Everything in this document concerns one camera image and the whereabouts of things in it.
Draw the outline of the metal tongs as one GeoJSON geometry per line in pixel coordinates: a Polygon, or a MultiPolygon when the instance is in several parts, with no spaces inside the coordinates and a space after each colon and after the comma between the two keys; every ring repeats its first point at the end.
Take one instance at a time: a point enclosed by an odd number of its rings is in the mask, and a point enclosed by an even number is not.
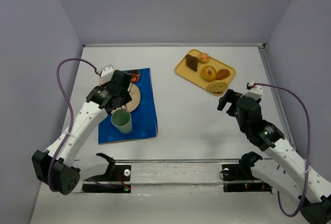
{"type": "MultiPolygon", "coordinates": [[[[134,85],[134,83],[133,82],[131,82],[130,83],[130,88],[129,88],[129,93],[131,92],[131,89],[132,89],[132,86],[134,85]]],[[[124,105],[122,105],[121,106],[121,109],[125,112],[125,113],[129,113],[129,110],[128,110],[128,108],[127,108],[127,104],[124,104],[124,105]]]]}

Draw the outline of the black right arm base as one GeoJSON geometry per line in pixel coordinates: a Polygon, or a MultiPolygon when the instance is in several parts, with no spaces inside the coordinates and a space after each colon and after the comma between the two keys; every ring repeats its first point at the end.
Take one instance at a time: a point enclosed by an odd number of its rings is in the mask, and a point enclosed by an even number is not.
{"type": "Polygon", "coordinates": [[[255,152],[244,154],[238,163],[222,165],[219,173],[224,182],[223,191],[230,192],[272,192],[272,186],[252,175],[251,168],[262,157],[255,152]]]}

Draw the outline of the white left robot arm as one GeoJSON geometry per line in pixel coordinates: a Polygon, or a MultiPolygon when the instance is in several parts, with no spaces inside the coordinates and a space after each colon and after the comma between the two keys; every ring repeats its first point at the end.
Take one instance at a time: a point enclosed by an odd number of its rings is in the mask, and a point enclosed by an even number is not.
{"type": "Polygon", "coordinates": [[[68,195],[80,181],[113,176],[115,160],[108,155],[97,153],[80,160],[76,160],[76,156],[96,127],[113,110],[132,100],[131,79],[132,75],[115,70],[110,81],[90,91],[76,118],[60,137],[45,151],[34,152],[32,163],[39,181],[53,192],[68,195]]]}

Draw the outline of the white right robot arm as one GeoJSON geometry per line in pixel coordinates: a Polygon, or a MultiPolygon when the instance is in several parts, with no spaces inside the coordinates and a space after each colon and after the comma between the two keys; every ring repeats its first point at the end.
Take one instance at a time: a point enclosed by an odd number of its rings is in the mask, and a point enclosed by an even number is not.
{"type": "Polygon", "coordinates": [[[228,89],[219,99],[217,109],[227,103],[229,116],[235,117],[248,141],[278,164],[275,169],[255,152],[246,153],[239,164],[246,171],[271,185],[296,203],[309,223],[330,222],[330,181],[323,178],[290,145],[284,134],[262,117],[260,106],[263,89],[252,86],[241,94],[228,89]]]}

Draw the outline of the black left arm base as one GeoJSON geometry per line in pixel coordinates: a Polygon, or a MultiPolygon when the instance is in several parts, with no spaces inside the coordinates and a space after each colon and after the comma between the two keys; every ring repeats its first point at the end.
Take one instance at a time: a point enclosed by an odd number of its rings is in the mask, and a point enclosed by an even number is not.
{"type": "Polygon", "coordinates": [[[131,164],[116,164],[112,157],[103,153],[96,156],[106,160],[109,165],[102,175],[95,175],[83,182],[84,193],[131,193],[131,164]]]}

